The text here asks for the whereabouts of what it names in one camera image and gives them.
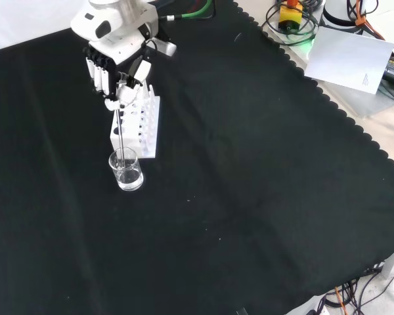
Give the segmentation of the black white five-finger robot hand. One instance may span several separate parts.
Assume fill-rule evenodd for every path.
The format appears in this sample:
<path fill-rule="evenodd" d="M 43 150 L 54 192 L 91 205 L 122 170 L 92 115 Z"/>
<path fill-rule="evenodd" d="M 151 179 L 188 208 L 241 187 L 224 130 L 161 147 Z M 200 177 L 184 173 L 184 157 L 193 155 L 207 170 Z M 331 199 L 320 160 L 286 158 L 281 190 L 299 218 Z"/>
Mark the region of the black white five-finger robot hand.
<path fill-rule="evenodd" d="M 91 83 L 116 111 L 134 103 L 150 73 L 147 43 L 158 34 L 155 6 L 140 1 L 87 1 L 71 21 L 88 41 L 83 49 Z"/>

